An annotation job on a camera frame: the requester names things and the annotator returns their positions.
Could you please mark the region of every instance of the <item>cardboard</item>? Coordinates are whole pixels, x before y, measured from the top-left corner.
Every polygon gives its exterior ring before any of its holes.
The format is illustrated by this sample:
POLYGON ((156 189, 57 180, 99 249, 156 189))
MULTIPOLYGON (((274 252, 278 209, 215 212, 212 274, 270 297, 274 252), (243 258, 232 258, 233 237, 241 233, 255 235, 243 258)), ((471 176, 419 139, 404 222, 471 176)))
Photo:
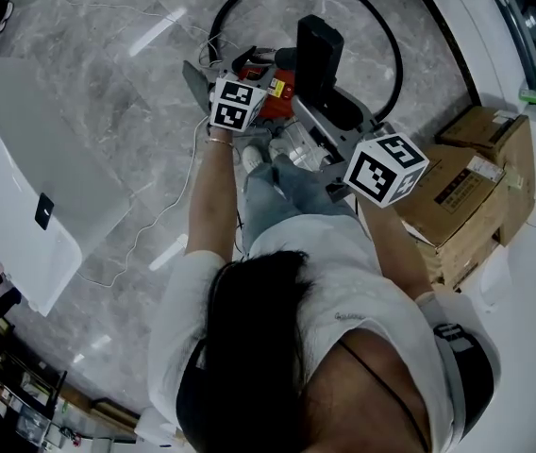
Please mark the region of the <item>cardboard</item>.
POLYGON ((534 209, 536 177, 528 117, 474 107, 442 133, 439 141, 476 149, 507 171, 508 213, 498 238, 502 245, 509 244, 534 209))
POLYGON ((426 155, 426 173, 394 207, 415 237, 430 281, 455 287, 488 257, 486 243, 505 218, 505 172, 470 148, 434 145, 426 155))
POLYGON ((89 413, 92 408, 92 400, 66 382, 60 388, 59 396, 83 412, 89 413))

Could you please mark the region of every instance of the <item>gray marble floor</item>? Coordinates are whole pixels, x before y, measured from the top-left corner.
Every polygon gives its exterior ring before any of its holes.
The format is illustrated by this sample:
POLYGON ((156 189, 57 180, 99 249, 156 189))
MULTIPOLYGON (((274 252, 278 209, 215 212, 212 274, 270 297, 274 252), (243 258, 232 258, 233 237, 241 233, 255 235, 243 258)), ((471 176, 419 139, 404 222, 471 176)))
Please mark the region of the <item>gray marble floor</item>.
MULTIPOLYGON (((85 277, 110 281, 123 268, 138 229, 174 202, 184 184, 193 128, 203 114, 185 88, 181 61, 195 60, 207 35, 170 25, 143 45, 160 17, 91 4, 160 15, 184 12, 182 24, 209 29, 226 0, 12 1, 0 56, 37 63, 38 80, 64 120, 131 191, 130 213, 81 269, 85 277)), ((391 26, 404 61, 404 85, 389 121, 422 141, 469 104, 461 73, 421 0, 371 1, 391 26)), ((354 0, 244 0, 226 23, 225 37, 237 44, 289 45, 296 21, 309 13, 345 36, 339 85, 373 110, 383 106, 394 83, 392 51, 376 21, 354 0)), ((308 153, 305 146, 302 154, 308 153)), ((203 148, 199 139, 194 169, 203 148)), ((150 272, 148 264, 185 232, 188 196, 143 233, 129 270, 111 289, 75 277, 47 318, 26 305, 9 314, 19 336, 67 369, 69 380, 92 396, 111 397, 136 411, 149 403, 149 328, 170 266, 150 272)))

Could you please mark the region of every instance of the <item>jeans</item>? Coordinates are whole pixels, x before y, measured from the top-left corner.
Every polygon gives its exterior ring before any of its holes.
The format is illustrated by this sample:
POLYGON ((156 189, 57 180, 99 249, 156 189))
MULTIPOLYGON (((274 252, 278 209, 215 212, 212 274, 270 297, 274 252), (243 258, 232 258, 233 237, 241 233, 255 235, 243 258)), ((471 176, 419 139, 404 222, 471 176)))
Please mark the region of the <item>jeans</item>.
POLYGON ((347 203, 331 201, 315 173, 295 166, 285 155, 278 155, 272 164, 264 162, 249 173, 243 196, 243 247, 247 252, 265 230, 297 215, 347 215, 358 220, 347 203))

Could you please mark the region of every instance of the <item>black hair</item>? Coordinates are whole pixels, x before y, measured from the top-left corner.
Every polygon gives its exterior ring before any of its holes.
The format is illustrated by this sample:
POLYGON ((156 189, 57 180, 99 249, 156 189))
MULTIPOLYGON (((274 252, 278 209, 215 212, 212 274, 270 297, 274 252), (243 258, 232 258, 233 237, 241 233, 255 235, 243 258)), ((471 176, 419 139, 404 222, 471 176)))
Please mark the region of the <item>black hair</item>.
POLYGON ((277 251, 232 262, 213 280, 204 453, 303 449, 306 370, 297 312, 311 287, 301 277, 307 259, 277 251))

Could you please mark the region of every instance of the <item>white cube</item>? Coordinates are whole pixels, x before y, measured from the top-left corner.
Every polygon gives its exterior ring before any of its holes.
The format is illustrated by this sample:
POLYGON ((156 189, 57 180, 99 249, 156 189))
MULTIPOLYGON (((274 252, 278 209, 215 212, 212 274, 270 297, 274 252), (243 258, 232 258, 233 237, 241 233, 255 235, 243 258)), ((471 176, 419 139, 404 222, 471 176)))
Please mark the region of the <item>white cube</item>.
POLYGON ((356 146, 343 182, 385 208, 412 191, 428 164, 406 134, 389 134, 356 146))
POLYGON ((244 132, 260 114, 267 92, 236 80, 218 77, 213 91, 212 126, 244 132))

